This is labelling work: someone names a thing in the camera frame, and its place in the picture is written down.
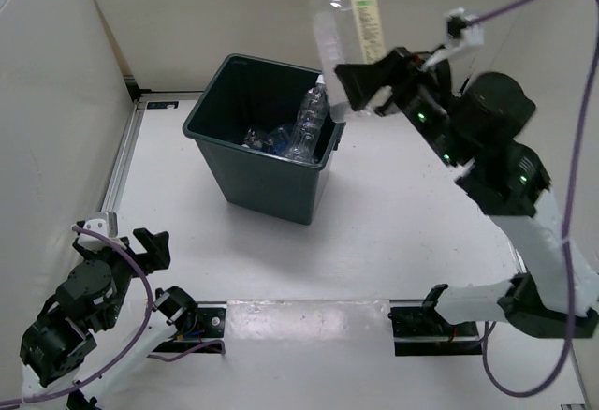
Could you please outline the clear crushed plastic bottle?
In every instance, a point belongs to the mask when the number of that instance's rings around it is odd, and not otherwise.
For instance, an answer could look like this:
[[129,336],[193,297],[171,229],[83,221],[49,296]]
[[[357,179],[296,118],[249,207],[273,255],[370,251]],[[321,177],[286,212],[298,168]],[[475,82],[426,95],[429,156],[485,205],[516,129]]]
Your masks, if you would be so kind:
[[314,151],[328,114],[326,84],[324,76],[320,74],[303,98],[285,151],[286,158],[313,163]]

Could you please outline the large clear labelled bottle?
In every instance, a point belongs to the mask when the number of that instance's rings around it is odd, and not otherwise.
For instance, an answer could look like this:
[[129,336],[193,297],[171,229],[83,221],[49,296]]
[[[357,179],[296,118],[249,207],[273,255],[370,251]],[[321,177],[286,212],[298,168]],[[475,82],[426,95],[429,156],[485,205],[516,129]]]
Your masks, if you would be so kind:
[[311,18],[331,119],[345,123],[367,114],[352,111],[334,69],[372,64],[386,54],[378,0],[312,0]]

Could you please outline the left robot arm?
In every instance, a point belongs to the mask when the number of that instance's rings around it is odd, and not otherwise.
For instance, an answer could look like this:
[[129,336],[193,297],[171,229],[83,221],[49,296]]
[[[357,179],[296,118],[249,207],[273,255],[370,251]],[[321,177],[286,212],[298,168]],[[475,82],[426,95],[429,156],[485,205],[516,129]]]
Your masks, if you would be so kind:
[[[153,291],[150,274],[170,265],[169,235],[137,228],[143,250],[134,252],[128,238],[83,223],[73,226],[72,246],[82,261],[46,300],[22,336],[23,409],[96,409],[100,396],[125,373],[148,358],[161,343],[182,337],[197,326],[197,305],[178,286]],[[95,336],[116,326],[133,280],[146,293],[142,321],[120,352],[85,378],[79,371],[96,349]]]

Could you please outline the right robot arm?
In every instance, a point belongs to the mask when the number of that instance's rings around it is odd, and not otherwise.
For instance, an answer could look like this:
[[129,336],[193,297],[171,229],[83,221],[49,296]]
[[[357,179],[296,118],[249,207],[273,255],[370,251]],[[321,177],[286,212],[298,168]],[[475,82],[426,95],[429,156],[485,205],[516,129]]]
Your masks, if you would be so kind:
[[500,72],[478,75],[460,94],[448,61],[391,51],[335,74],[353,110],[383,87],[416,132],[449,167],[456,185],[509,239],[525,270],[486,286],[435,286],[417,307],[389,316],[402,337],[445,337],[464,323],[504,322],[538,339],[589,339],[598,327],[598,276],[562,234],[562,216],[539,155],[517,142],[536,106]]

